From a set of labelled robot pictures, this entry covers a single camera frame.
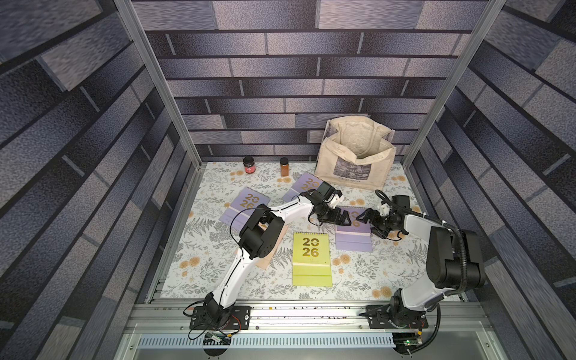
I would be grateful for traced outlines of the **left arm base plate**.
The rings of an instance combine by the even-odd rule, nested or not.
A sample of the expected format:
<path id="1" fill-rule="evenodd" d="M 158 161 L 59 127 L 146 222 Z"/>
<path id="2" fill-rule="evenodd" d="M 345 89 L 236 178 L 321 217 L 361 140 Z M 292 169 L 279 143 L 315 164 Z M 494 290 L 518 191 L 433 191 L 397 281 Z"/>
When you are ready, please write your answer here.
<path id="1" fill-rule="evenodd" d="M 212 319 L 203 306 L 195 306 L 191 313 L 187 314 L 190 319 L 190 330 L 220 329 L 241 331 L 248 330 L 251 321 L 250 306 L 233 306 L 225 315 L 224 320 Z"/>

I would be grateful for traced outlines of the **left aluminium frame post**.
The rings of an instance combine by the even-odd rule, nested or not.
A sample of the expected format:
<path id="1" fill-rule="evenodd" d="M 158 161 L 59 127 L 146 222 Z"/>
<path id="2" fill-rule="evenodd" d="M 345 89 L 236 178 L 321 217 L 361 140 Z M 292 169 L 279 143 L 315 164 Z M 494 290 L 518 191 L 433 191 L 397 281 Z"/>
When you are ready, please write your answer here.
<path id="1" fill-rule="evenodd" d="M 175 98 L 170 91 L 170 87 L 168 86 L 167 80 L 161 70 L 161 66 L 154 54 L 141 22 L 138 19 L 132 2 L 128 0 L 114 0 L 114 3 L 118 9 L 118 14 L 125 24 L 127 32 L 132 38 L 148 74 L 160 95 L 160 99 L 166 107 L 166 111 L 168 112 L 178 135 L 183 141 L 183 146 L 190 155 L 192 164 L 198 170 L 202 165 L 200 155 L 191 139 L 188 129 L 186 128 L 185 121 L 179 111 Z"/>

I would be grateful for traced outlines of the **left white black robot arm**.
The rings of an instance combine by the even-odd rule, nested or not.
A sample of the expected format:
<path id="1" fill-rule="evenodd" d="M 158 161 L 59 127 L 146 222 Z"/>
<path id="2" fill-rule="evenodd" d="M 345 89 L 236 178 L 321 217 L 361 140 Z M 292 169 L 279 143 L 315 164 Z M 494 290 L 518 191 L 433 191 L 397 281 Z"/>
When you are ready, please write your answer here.
<path id="1" fill-rule="evenodd" d="M 238 251 L 223 280 L 203 300 L 202 309 L 211 324 L 222 328 L 227 324 L 238 293 L 257 262 L 267 257 L 283 238 L 286 225 L 316 216 L 321 223 L 349 226 L 347 211 L 338 207 L 343 194 L 327 182 L 317 189 L 306 190 L 285 204 L 268 207 L 258 205 L 239 231 Z"/>

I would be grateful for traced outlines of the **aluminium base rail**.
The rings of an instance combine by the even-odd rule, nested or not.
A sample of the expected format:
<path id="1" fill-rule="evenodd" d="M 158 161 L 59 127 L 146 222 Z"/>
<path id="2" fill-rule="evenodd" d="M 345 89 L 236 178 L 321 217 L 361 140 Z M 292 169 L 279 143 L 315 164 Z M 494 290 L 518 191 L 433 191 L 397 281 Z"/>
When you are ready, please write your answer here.
<path id="1" fill-rule="evenodd" d="M 400 359 L 396 328 L 371 329 L 366 301 L 249 301 L 249 327 L 231 340 L 189 329 L 184 302 L 133 308 L 113 359 Z M 406 359 L 506 359 L 478 303 L 444 302 L 431 345 Z"/>

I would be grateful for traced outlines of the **beige canvas tote bag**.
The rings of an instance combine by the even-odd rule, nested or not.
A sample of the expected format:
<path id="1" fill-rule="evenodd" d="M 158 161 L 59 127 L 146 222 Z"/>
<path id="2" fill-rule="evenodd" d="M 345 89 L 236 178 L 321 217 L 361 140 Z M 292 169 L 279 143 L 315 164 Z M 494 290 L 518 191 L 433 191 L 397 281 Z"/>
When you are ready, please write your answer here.
<path id="1" fill-rule="evenodd" d="M 327 121 L 314 175 L 331 185 L 383 189 L 395 161 L 395 131 L 367 116 Z"/>

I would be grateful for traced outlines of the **purple calendar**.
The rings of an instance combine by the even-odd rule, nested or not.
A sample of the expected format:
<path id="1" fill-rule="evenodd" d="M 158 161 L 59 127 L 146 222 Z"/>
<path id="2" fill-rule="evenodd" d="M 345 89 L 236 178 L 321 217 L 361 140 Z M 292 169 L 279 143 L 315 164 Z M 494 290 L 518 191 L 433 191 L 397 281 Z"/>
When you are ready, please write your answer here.
<path id="1" fill-rule="evenodd" d="M 356 220 L 356 218 L 363 213 L 366 208 L 344 207 L 343 210 L 349 212 L 351 225 L 336 226 L 334 232 L 336 248 L 341 251 L 371 253 L 373 251 L 371 228 L 367 223 L 362 223 Z"/>
<path id="2" fill-rule="evenodd" d="M 240 231 L 258 205 L 269 204 L 270 198 L 250 187 L 244 187 L 220 216 L 220 222 Z"/>
<path id="3" fill-rule="evenodd" d="M 306 192 L 310 189 L 318 189 L 323 183 L 323 180 L 317 178 L 309 172 L 304 172 L 291 186 L 291 188 L 283 195 L 282 199 L 285 203 L 292 201 L 294 197 Z"/>

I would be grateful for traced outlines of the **dark jar red label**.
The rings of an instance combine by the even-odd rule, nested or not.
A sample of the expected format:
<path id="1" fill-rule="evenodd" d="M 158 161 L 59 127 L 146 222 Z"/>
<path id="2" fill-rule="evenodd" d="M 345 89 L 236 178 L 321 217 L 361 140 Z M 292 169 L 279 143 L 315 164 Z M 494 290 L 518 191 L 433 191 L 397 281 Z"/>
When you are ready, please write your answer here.
<path id="1" fill-rule="evenodd" d="M 256 164 L 253 157 L 246 156 L 243 158 L 242 162 L 244 166 L 244 171 L 247 174 L 252 174 L 256 171 Z"/>

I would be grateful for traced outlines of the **peach 2026 desk calendar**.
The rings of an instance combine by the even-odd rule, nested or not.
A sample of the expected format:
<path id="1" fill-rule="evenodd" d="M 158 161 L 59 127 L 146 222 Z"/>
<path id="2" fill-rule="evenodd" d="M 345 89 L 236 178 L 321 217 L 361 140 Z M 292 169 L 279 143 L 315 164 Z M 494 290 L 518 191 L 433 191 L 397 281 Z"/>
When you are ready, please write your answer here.
<path id="1" fill-rule="evenodd" d="M 277 253 L 277 251 L 278 251 L 278 249 L 279 249 L 279 247 L 280 247 L 280 245 L 281 245 L 281 243 L 282 243 L 282 241 L 286 235 L 287 228 L 288 228 L 287 225 L 283 226 L 282 230 L 280 231 L 280 235 L 277 238 L 277 241 L 276 241 L 273 249 L 271 250 L 271 252 L 267 256 L 265 256 L 264 258 L 259 259 L 255 263 L 255 266 L 257 268 L 260 268 L 262 270 L 267 270 L 267 268 L 269 267 L 269 265 L 272 261 L 273 256 Z"/>

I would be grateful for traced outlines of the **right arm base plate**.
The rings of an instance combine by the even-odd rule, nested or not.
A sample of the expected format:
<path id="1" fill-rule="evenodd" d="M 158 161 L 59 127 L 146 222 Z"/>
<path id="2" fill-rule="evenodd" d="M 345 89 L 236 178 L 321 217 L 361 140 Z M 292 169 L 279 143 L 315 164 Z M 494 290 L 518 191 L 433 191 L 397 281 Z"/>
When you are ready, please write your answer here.
<path id="1" fill-rule="evenodd" d="M 390 314 L 390 304 L 368 305 L 359 316 L 366 317 L 370 329 L 428 329 L 425 312 L 400 310 Z"/>

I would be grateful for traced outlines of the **circuit board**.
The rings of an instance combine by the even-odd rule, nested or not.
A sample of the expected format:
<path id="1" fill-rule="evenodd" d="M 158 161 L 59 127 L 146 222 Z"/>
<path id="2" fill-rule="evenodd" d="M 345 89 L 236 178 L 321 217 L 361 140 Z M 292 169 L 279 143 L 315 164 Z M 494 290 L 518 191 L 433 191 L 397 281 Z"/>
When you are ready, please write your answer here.
<path id="1" fill-rule="evenodd" d="M 214 332 L 207 332 L 204 335 L 202 340 L 202 345 L 204 347 L 226 347 L 231 345 L 232 338 L 228 334 L 221 334 L 221 333 L 214 333 Z"/>
<path id="2" fill-rule="evenodd" d="M 392 340 L 394 351 L 401 355 L 409 355 L 424 344 L 418 333 L 393 333 Z"/>

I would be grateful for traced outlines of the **right circuit board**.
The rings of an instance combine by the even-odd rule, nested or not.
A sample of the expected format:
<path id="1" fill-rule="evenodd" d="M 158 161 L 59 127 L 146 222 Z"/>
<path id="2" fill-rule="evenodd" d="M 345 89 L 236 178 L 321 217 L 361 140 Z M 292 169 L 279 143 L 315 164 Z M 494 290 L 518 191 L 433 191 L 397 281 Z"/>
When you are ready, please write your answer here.
<path id="1" fill-rule="evenodd" d="M 393 333 L 392 340 L 394 351 L 401 355 L 409 355 L 424 344 L 418 333 Z"/>

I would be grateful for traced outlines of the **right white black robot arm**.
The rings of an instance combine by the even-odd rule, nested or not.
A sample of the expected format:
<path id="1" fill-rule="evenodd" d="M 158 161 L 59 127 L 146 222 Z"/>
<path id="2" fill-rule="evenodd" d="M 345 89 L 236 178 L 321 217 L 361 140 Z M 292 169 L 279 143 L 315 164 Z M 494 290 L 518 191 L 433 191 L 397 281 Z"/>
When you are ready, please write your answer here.
<path id="1" fill-rule="evenodd" d="M 368 208 L 355 219 L 368 224 L 371 233 L 381 239 L 396 232 L 425 240 L 426 273 L 410 286 L 398 289 L 383 309 L 367 310 L 367 317 L 387 320 L 397 329 L 423 327 L 426 314 L 438 311 L 442 300 L 485 284 L 482 252 L 475 232 L 413 211 L 408 196 L 388 197 L 381 190 L 376 195 L 389 207 L 388 214 Z"/>

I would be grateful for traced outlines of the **yellow-green 2026 desk calendar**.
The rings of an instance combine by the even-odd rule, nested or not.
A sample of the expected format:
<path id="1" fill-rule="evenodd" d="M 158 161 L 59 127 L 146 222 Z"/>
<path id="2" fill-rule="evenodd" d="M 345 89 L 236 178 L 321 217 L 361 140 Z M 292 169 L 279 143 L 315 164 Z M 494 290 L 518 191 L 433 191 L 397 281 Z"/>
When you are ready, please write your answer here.
<path id="1" fill-rule="evenodd" d="M 329 236 L 325 233 L 295 232 L 292 251 L 292 285 L 332 287 Z"/>

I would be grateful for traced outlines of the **left circuit board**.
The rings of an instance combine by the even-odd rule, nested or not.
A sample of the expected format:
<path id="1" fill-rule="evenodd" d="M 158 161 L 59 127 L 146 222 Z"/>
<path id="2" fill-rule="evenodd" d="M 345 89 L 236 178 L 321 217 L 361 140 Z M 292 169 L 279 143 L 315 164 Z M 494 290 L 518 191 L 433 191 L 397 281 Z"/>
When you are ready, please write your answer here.
<path id="1" fill-rule="evenodd" d="M 214 333 L 214 332 L 207 332 L 204 335 L 202 340 L 202 345 L 204 347 L 226 347 L 231 345 L 232 338 L 228 334 L 221 334 L 221 333 Z"/>

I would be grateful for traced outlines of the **right aluminium frame post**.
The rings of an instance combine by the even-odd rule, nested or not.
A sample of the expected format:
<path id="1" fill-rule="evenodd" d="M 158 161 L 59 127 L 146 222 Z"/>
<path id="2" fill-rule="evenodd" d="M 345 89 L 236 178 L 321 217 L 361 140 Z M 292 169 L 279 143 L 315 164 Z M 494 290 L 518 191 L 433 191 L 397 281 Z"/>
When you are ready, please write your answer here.
<path id="1" fill-rule="evenodd" d="M 405 170 L 408 170 L 413 163 L 433 124 L 441 116 L 441 112 L 443 111 L 447 100 L 450 98 L 451 94 L 455 90 L 456 85 L 464 75 L 465 70 L 468 68 L 468 65 L 478 51 L 478 48 L 485 39 L 488 31 L 491 29 L 496 18 L 500 14 L 505 3 L 506 0 L 491 0 L 487 3 L 487 6 L 481 14 L 474 30 L 472 31 L 466 46 L 463 48 L 462 52 L 457 58 L 457 61 L 448 74 L 444 84 L 442 84 L 438 96 L 434 100 L 430 111 L 424 118 L 421 127 L 418 129 L 406 155 L 403 158 L 402 166 Z"/>

